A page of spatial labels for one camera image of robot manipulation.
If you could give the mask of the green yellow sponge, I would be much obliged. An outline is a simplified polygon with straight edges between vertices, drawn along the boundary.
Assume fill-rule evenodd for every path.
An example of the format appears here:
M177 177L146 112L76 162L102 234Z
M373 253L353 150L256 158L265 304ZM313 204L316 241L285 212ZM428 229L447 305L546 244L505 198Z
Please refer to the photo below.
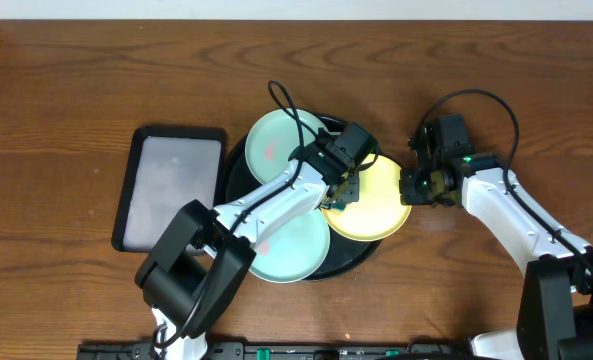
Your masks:
M320 208L326 210L344 211L349 203L351 203L351 200L347 198L329 198L322 202Z

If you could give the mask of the yellow plate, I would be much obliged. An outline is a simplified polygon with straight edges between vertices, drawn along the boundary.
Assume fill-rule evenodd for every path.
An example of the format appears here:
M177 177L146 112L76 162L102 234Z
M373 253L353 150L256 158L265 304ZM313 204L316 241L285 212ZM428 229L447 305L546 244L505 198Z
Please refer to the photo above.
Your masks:
M358 173L357 201L322 210L328 225L343 237L361 242L382 240L396 232L412 209L400 200L400 172L395 161L379 155Z

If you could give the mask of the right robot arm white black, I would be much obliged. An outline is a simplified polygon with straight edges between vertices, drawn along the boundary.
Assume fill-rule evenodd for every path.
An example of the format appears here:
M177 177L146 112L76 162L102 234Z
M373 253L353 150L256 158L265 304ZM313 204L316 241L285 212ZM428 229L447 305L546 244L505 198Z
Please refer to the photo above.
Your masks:
M569 232L492 154L400 173L405 205L461 206L510 254L523 277L517 323L473 337L477 358L593 359L593 246Z

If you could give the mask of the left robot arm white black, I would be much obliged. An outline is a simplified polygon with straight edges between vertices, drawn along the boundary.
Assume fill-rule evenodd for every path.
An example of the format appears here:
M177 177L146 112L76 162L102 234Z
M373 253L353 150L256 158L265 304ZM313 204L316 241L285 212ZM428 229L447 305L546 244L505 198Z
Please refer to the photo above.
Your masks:
M203 335L232 302L256 247L341 193L372 150L341 138L313 142L242 198L212 209L198 200L184 205L135 275L145 302L162 316L153 348L169 354L175 343Z

